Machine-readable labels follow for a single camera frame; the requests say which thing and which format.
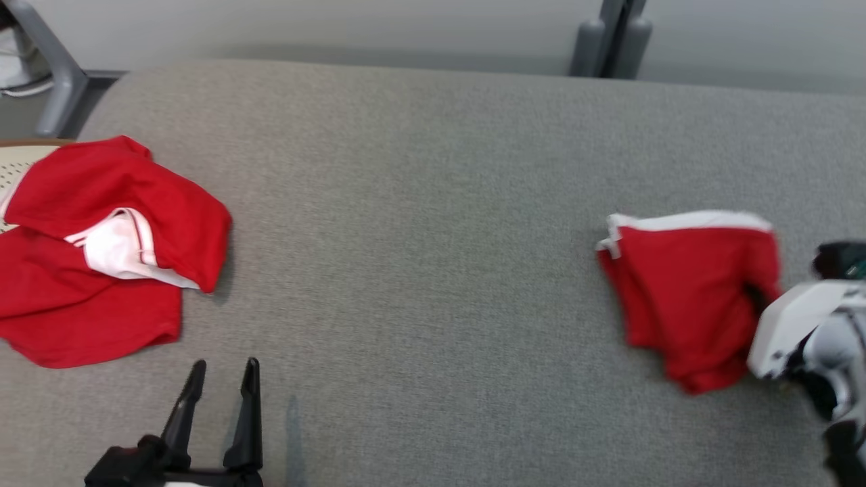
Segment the wooden edge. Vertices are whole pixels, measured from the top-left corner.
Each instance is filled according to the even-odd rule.
[[[0,147],[26,147],[26,146],[65,146],[75,143],[71,139],[17,139],[0,140]]]

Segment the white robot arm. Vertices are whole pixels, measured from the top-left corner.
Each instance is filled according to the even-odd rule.
[[[749,353],[758,377],[805,387],[842,487],[866,485],[866,282],[799,284],[766,308]]]

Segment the white wall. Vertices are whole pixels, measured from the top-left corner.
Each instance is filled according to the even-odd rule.
[[[30,0],[84,69],[276,58],[562,75],[601,0]]]
[[[863,0],[647,0],[639,79],[866,94]]]

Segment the white trim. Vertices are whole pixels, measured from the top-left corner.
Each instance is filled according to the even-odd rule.
[[[611,258],[618,259],[621,255],[617,244],[622,238],[619,232],[620,227],[629,227],[640,231],[672,231],[692,228],[740,228],[772,231],[770,222],[748,211],[703,210],[657,218],[635,218],[622,213],[614,213],[607,218],[609,236],[596,244],[596,250],[607,250],[611,253]]]
[[[92,225],[92,226],[90,226],[90,227],[86,228],[85,230],[82,230],[78,233],[73,233],[72,235],[67,235],[63,238],[63,240],[66,240],[67,242],[69,242],[70,244],[72,244],[76,247],[81,247],[82,245],[84,245],[84,239],[87,238],[87,236],[90,235],[91,232],[93,232],[95,229],[99,228],[102,224],[104,224],[108,220],[118,216],[120,213],[125,213],[125,212],[126,212],[126,208],[115,208],[111,211],[111,213],[108,214],[107,217],[102,218],[98,223],[96,223],[96,224],[94,224],[94,225]]]
[[[124,208],[135,222],[135,230],[139,233],[139,243],[141,244],[141,262],[153,267],[157,265],[157,254],[153,247],[153,230],[151,224],[147,221],[140,211],[134,208]]]
[[[81,241],[90,269],[118,279],[156,279],[179,288],[199,289],[192,280],[173,269],[156,265],[153,234],[147,219],[132,208],[120,208]]]

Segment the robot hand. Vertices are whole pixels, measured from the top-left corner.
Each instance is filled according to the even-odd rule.
[[[87,487],[262,487],[262,399],[259,362],[247,361],[241,384],[241,413],[235,439],[225,452],[224,469],[190,469],[192,415],[202,396],[207,365],[192,366],[160,437],[145,435],[134,448],[113,446],[84,479]]]
[[[761,315],[748,358],[758,377],[805,387],[842,487],[866,486],[866,283],[799,284]]]

